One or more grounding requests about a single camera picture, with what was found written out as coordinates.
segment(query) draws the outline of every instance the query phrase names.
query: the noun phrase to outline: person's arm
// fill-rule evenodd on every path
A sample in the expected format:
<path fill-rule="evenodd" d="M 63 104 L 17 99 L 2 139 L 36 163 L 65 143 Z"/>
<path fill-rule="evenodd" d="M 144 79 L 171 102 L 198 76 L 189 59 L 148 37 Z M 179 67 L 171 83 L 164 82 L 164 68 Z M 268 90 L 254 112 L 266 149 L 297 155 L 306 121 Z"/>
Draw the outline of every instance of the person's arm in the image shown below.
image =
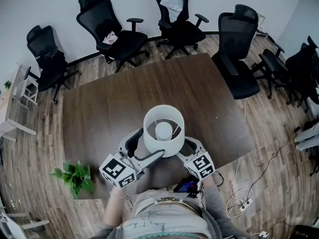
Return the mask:
<path fill-rule="evenodd" d="M 106 239 L 122 223 L 122 214 L 126 196 L 125 189 L 113 187 L 110 192 L 110 198 L 103 215 L 105 227 L 94 237 L 90 239 Z"/>
<path fill-rule="evenodd" d="M 126 196 L 125 189 L 113 187 L 110 198 L 104 211 L 103 222 L 113 228 L 122 223 L 122 214 Z"/>
<path fill-rule="evenodd" d="M 236 236 L 237 238 L 251 238 L 247 233 L 235 227 L 226 216 L 225 207 L 220 199 L 213 177 L 208 176 L 205 178 L 203 180 L 203 185 L 206 210 L 217 222 L 223 238 L 229 236 Z"/>

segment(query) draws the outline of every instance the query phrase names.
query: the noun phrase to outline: white lampshade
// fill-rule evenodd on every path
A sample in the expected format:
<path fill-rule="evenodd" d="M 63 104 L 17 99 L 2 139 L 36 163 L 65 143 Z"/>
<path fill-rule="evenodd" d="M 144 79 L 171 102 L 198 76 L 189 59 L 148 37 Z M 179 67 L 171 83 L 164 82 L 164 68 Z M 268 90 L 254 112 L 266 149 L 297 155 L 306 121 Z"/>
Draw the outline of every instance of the white lampshade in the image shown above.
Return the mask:
<path fill-rule="evenodd" d="M 148 133 L 148 127 L 160 119 L 171 120 L 178 125 L 180 132 L 174 139 L 172 139 L 172 127 L 167 122 L 160 122 L 156 125 L 156 139 Z M 144 143 L 148 151 L 151 153 L 164 149 L 165 154 L 163 157 L 171 157 L 176 155 L 184 145 L 184 118 L 179 110 L 172 106 L 160 105 L 150 109 L 145 115 L 143 127 Z"/>

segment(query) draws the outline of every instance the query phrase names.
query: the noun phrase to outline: small plant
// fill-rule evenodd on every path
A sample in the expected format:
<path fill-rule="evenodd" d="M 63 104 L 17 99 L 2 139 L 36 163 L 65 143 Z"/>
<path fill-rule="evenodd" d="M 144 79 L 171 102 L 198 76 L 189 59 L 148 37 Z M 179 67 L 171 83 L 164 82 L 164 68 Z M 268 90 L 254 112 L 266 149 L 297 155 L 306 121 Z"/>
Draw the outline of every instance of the small plant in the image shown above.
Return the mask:
<path fill-rule="evenodd" d="M 63 163 L 64 172 L 60 168 L 55 168 L 50 175 L 64 180 L 64 185 L 70 187 L 72 196 L 77 199 L 81 189 L 94 191 L 91 180 L 90 166 L 83 166 L 80 161 L 76 165 L 71 165 L 70 161 Z"/>
<path fill-rule="evenodd" d="M 4 84 L 4 87 L 6 89 L 9 89 L 11 87 L 11 82 L 10 81 L 6 81 L 5 84 Z"/>

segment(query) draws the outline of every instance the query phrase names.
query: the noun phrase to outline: person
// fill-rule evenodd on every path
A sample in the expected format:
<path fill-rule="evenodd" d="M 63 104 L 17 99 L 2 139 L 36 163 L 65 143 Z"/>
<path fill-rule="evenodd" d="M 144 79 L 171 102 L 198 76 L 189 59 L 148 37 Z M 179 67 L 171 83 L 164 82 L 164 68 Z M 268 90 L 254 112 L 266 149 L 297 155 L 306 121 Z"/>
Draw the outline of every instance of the person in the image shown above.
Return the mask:
<path fill-rule="evenodd" d="M 91 239 L 251 239 L 226 216 L 213 177 L 202 182 L 203 194 L 198 196 L 203 195 L 204 199 L 165 190 L 140 194 L 131 218 L 123 223 L 126 191 L 114 187 L 104 212 L 105 227 Z"/>
<path fill-rule="evenodd" d="M 295 137 L 296 149 L 301 151 L 319 145 L 319 122 Z"/>

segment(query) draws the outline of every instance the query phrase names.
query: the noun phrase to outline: dark wooden table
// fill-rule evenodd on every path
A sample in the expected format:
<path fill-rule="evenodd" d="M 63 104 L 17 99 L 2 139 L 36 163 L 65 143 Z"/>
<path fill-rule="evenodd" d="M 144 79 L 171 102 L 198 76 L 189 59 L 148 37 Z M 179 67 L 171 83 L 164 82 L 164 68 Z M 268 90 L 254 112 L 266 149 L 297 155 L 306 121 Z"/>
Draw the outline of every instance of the dark wooden table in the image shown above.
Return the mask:
<path fill-rule="evenodd" d="M 124 136 L 143 127 L 148 110 L 161 104 L 182 113 L 185 135 L 203 143 L 216 169 L 253 149 L 243 112 L 207 53 L 140 66 L 64 94 L 65 159 L 90 164 L 96 187 L 80 199 L 108 198 L 112 185 L 98 168 Z M 161 159 L 128 186 L 128 194 L 171 186 L 188 175 L 177 157 Z"/>

